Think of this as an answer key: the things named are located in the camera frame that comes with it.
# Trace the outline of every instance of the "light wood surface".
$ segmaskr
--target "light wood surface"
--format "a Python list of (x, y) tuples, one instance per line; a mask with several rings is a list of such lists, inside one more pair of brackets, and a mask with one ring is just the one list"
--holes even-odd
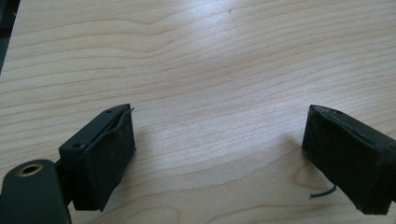
[(396, 2), (22, 0), (0, 76), (0, 178), (130, 103), (137, 152), (74, 223), (395, 223), (301, 154), (309, 105), (396, 138)]

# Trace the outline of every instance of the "wood grain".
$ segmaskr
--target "wood grain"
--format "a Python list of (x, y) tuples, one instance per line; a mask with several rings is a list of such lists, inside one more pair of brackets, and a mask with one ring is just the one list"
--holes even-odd
[(396, 138), (396, 2), (22, 1), (0, 76), (0, 179), (130, 103), (137, 152), (74, 223), (394, 223), (301, 155), (309, 105)]

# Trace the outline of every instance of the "wooden table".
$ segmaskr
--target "wooden table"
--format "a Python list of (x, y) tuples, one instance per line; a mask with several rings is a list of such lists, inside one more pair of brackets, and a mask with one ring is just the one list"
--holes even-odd
[(309, 105), (396, 138), (396, 2), (22, 1), (0, 76), (0, 177), (130, 103), (137, 152), (74, 223), (394, 223), (301, 153)]

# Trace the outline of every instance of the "hole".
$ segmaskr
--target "hole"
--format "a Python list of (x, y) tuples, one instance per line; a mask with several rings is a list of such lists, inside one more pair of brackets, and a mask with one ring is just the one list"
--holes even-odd
[(18, 176), (26, 177), (29, 175), (35, 175), (43, 169), (43, 165), (41, 164), (33, 164), (23, 167), (18, 171)]
[(75, 143), (73, 145), (73, 148), (79, 148), (79, 147), (84, 147), (84, 145), (82, 145), (81, 143)]

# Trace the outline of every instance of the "black plastic part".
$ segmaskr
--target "black plastic part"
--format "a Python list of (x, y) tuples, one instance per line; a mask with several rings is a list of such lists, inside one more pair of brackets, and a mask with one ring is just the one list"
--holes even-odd
[(131, 111), (119, 105), (102, 112), (59, 148), (77, 210), (103, 211), (120, 183), (136, 151)]
[(352, 117), (311, 105), (303, 153), (366, 215), (395, 199), (396, 141)]
[(1, 223), (71, 223), (52, 161), (15, 167), (4, 178), (2, 193)]

